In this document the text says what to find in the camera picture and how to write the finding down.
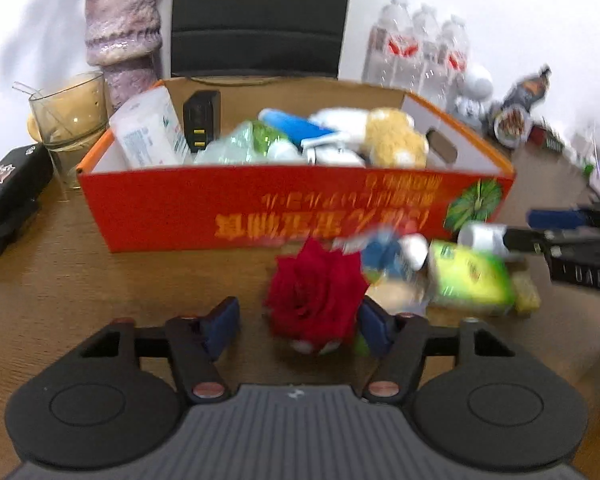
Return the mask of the water bottle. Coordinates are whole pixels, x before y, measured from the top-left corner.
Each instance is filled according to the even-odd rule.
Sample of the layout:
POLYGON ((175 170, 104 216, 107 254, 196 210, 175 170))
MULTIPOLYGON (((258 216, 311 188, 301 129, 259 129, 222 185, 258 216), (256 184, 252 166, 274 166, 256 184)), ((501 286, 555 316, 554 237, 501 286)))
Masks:
POLYGON ((436 10, 423 4, 412 17, 396 68, 396 84, 400 88, 414 93, 420 91, 426 68, 437 61, 440 30, 436 10))
POLYGON ((368 36, 362 81, 366 84, 390 87, 396 63, 412 29, 406 0, 390 0, 380 11, 368 36))
POLYGON ((445 110, 452 100, 455 79, 466 72, 470 43, 465 21, 457 16, 446 21, 438 33, 437 47, 434 96, 437 106, 445 110))

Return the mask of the right water bottle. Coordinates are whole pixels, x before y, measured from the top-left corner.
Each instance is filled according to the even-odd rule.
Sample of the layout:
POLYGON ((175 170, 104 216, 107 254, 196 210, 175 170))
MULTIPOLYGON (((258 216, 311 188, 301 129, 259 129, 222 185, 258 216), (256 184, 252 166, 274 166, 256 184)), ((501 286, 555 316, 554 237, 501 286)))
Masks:
POLYGON ((434 96, 437 106, 445 110, 452 100, 455 79, 466 72, 470 43, 465 21, 457 16, 446 21, 438 33, 437 47, 434 96))

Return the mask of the purple textured vase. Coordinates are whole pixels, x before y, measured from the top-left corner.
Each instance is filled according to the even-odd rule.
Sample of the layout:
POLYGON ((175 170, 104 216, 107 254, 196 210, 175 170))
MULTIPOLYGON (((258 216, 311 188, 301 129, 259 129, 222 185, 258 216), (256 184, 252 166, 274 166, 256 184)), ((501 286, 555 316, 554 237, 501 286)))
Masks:
POLYGON ((86 60, 104 74, 116 110, 156 81, 158 0, 85 0, 86 60))

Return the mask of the green tissue pack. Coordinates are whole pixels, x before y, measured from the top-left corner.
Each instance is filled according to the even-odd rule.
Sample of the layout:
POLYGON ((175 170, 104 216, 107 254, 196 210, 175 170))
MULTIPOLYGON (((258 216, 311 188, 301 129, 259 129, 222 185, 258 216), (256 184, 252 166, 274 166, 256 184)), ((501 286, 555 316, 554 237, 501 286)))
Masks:
POLYGON ((431 302, 437 306, 502 315, 515 304, 506 265, 490 252, 433 240, 427 262, 431 302))

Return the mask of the green plastic packet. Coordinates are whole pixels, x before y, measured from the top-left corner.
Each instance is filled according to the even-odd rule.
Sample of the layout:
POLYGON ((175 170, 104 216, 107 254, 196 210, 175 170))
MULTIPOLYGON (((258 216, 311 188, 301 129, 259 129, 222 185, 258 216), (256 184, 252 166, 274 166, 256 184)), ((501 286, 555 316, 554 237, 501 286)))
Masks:
POLYGON ((259 165, 274 159, 276 150, 297 149, 285 133, 260 120, 246 120, 231 133, 198 152, 194 165, 259 165))

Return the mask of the black box with logo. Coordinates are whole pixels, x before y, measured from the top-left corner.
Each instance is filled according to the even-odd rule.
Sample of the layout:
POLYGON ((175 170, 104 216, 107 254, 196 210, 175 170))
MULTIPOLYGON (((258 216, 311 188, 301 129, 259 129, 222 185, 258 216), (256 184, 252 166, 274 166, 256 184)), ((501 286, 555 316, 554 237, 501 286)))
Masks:
POLYGON ((38 196, 53 175, 42 143, 14 148, 0 161, 0 255, 38 210, 38 196))

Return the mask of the black paper bag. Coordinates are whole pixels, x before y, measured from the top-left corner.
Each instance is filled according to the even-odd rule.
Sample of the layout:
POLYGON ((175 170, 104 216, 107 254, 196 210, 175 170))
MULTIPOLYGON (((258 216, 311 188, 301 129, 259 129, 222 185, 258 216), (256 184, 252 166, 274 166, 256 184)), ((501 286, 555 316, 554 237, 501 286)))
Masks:
POLYGON ((174 76, 338 74, 348 0, 173 0, 174 76))

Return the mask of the white long box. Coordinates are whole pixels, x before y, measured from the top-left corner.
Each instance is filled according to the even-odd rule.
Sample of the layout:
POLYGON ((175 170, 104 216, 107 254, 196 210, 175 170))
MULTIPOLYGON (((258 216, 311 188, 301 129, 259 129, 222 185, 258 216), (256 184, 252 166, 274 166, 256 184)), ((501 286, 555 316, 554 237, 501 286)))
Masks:
POLYGON ((355 151, 334 144, 309 146, 303 149, 303 155, 310 165, 365 167, 365 160, 355 151))

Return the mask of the white wet wipes pack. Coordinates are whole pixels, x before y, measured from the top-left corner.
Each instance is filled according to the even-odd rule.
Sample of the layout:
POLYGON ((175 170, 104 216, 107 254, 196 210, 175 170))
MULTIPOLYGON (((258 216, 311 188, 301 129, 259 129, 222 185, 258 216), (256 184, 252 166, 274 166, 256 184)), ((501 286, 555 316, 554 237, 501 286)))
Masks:
POLYGON ((165 86, 127 100, 110 117, 109 125, 131 169, 185 166, 193 162, 165 86))

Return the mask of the clear glass cup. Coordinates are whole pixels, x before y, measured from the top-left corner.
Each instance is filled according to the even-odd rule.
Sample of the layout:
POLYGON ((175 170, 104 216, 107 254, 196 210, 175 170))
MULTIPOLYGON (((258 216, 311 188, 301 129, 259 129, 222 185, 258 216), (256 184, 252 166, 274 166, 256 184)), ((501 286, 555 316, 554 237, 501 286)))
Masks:
POLYGON ((63 84, 33 92, 29 103, 59 180, 66 188, 77 190, 78 165, 108 128, 104 74, 72 76, 63 84))

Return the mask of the white robot figurine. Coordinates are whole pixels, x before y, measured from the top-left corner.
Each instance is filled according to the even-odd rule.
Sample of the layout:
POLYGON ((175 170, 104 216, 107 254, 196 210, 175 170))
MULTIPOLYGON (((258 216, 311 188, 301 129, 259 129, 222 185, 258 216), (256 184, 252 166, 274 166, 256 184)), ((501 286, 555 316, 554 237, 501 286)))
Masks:
POLYGON ((486 106, 493 96, 493 84, 484 78, 457 76, 451 115, 465 126, 481 131, 486 120, 486 106))

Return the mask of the yellow sponge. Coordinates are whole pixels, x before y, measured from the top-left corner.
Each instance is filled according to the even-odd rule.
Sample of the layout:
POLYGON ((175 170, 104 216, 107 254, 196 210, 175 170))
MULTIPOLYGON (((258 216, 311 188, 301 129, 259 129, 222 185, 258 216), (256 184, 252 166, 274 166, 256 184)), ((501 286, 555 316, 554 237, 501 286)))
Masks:
POLYGON ((538 289, 526 271, 515 271, 510 274, 515 293, 514 310, 516 315, 530 316, 541 307, 538 289))

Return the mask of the dark sauce pouch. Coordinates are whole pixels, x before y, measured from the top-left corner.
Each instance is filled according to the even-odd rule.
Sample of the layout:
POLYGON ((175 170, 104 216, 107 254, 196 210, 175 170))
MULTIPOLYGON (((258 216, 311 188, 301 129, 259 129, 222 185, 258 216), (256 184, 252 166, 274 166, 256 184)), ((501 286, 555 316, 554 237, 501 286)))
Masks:
POLYGON ((516 150, 528 140, 532 129, 531 111, 545 99, 550 85, 550 66, 518 80, 501 103, 490 110, 490 128, 495 140, 504 148, 516 150))

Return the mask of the yellow cup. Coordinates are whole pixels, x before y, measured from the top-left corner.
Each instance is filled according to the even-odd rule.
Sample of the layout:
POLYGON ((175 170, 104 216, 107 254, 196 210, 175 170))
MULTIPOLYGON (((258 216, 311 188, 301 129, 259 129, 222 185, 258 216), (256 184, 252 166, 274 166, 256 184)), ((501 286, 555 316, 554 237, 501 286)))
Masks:
POLYGON ((29 136, 35 140, 35 142, 42 143, 43 139, 40 133, 40 129, 38 128, 38 123, 36 122, 35 117, 30 114, 27 119, 27 129, 29 136))

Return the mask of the blue white toothpaste tube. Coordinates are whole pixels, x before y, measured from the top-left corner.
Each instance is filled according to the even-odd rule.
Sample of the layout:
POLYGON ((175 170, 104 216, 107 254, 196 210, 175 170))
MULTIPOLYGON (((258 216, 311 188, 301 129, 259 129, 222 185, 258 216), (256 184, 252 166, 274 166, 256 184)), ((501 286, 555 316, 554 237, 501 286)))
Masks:
POLYGON ((276 110, 275 108, 265 108, 261 110, 258 119, 272 128, 282 132, 290 142, 300 145, 303 140, 316 139, 321 136, 335 133, 334 129, 324 128, 309 122, 293 114, 276 110))

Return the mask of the yellow white plush toy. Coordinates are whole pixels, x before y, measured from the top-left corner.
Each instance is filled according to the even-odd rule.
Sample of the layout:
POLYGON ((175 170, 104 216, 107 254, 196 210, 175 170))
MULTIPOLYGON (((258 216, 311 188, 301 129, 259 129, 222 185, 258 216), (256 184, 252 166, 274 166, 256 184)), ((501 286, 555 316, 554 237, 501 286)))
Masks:
POLYGON ((424 169, 429 143, 414 127, 413 118, 397 108, 371 110, 366 119, 364 148, 373 166, 424 169))

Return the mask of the black power adapter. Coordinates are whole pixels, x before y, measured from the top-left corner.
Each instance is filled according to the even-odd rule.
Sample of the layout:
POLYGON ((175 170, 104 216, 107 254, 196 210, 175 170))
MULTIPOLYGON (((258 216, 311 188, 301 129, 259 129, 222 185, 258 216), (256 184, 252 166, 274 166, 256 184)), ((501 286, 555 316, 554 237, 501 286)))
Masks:
POLYGON ((189 149, 203 151, 221 135, 221 92, 194 92, 183 105, 183 131, 189 149))

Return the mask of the small white round device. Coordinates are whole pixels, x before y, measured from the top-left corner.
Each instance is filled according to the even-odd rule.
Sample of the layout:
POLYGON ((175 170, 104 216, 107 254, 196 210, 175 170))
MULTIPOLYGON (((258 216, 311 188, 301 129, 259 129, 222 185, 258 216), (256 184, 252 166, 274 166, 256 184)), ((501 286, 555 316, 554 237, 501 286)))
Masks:
POLYGON ((506 231, 507 226, 504 224, 467 222, 457 234, 457 244, 476 252, 490 252, 494 255, 504 256, 508 254, 508 249, 504 244, 506 231))

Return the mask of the orange cardboard box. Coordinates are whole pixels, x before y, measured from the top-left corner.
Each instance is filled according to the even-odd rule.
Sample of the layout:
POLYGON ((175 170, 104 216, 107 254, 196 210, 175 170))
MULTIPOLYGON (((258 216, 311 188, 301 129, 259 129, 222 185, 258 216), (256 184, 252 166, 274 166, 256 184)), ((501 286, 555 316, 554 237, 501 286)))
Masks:
POLYGON ((271 246, 350 236, 378 224, 447 238, 488 221, 515 180, 508 159, 419 96, 330 78, 166 81, 175 107, 216 90, 230 132, 260 110, 309 116, 327 107, 405 110, 420 131, 456 145, 453 166, 424 170, 309 165, 178 166, 132 170, 111 133, 82 159, 80 185, 112 252, 271 246))

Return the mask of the middle water bottle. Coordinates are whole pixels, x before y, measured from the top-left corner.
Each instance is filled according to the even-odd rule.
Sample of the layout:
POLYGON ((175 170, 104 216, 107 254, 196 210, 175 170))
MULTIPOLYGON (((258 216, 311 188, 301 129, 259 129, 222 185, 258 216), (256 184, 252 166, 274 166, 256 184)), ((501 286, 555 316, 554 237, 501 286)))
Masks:
POLYGON ((436 10, 423 4, 412 17, 396 68, 396 84, 400 88, 414 93, 420 91, 426 68, 437 61, 440 30, 436 10))

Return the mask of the left water bottle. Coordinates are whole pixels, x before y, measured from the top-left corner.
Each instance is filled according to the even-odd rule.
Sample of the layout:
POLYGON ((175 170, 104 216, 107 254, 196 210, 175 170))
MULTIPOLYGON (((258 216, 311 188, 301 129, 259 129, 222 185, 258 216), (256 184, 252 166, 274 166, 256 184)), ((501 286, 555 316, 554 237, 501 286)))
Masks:
POLYGON ((396 63, 412 29, 406 0, 390 0, 380 11, 368 36, 362 81, 366 84, 390 87, 396 63))

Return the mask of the red artificial rose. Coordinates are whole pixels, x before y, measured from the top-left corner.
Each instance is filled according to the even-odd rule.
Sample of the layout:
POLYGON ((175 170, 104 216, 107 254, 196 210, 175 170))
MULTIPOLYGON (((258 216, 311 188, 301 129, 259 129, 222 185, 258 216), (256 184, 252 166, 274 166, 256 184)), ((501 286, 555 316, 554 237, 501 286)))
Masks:
POLYGON ((367 289, 359 252, 327 249, 310 237, 298 254, 276 258, 263 304, 268 327, 279 339, 309 344, 313 353, 350 344, 367 289))

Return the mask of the blue snack wrapper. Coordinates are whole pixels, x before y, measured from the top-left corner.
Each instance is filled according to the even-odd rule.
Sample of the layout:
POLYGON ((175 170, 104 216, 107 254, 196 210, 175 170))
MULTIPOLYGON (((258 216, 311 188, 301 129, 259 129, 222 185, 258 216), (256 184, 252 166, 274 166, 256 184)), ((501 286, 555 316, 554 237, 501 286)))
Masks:
POLYGON ((401 234, 381 226, 355 236, 336 238, 332 249, 344 254, 358 252, 362 270, 370 274, 371 281, 391 278, 409 283, 418 279, 428 257, 429 243, 422 234, 401 234))

